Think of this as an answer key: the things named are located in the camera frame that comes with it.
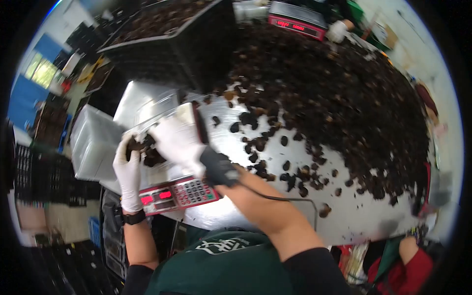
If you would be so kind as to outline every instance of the black sleeve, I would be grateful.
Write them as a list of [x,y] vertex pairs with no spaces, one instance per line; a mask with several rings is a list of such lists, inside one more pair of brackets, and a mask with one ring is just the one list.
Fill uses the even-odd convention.
[[153,272],[143,265],[131,265],[121,295],[144,295]]
[[351,293],[341,270],[326,248],[306,250],[290,257],[283,264],[290,273],[297,294]]

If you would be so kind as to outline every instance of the white latex glove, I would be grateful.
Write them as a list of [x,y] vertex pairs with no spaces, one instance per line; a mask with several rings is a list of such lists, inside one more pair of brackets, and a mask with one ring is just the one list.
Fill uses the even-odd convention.
[[113,169],[121,186],[121,208],[128,212],[138,212],[143,208],[139,198],[141,154],[138,151],[131,151],[129,162],[126,160],[126,146],[132,136],[132,134],[123,136],[113,160]]
[[326,38],[334,43],[341,43],[346,37],[347,26],[342,20],[338,20],[329,26]]
[[200,162],[205,145],[198,139],[197,130],[178,116],[162,118],[148,133],[156,141],[157,151],[168,161],[202,178],[205,166]]

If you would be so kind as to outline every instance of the red clothing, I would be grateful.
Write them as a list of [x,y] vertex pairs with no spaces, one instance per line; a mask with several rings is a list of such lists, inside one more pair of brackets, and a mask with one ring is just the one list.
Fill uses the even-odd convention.
[[[379,270],[380,258],[378,258],[369,268],[368,282],[373,283],[377,271]],[[406,264],[401,261],[395,264],[388,271],[388,283],[390,289],[397,295],[416,294],[424,281],[428,278],[433,268],[433,260],[419,249],[415,256]],[[383,282],[376,284],[377,290],[383,295],[389,295],[388,289]]]

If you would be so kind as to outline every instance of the cardboard box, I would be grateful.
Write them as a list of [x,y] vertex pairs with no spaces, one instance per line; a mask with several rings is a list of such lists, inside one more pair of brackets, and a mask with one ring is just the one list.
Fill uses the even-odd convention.
[[375,23],[374,27],[372,28],[372,33],[375,35],[375,37],[377,37],[380,43],[392,49],[395,47],[395,44],[398,41],[398,36],[388,25]]

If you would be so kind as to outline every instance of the red weighing scale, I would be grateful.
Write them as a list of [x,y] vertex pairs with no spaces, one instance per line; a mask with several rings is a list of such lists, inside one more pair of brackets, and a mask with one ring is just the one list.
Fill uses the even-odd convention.
[[321,13],[296,5],[274,1],[269,10],[269,24],[323,41],[328,26]]
[[213,188],[193,177],[141,190],[139,196],[146,216],[183,210],[219,199]]
[[[152,117],[126,133],[142,134],[151,126],[158,124],[160,118],[171,116],[179,116],[187,124],[194,126],[198,135],[195,140],[208,143],[204,120],[197,110],[197,105],[191,102]],[[143,165],[142,175],[144,177],[142,177],[139,197],[143,202],[146,216],[182,210],[219,200],[219,195],[214,189],[171,163],[164,163],[153,168]]]

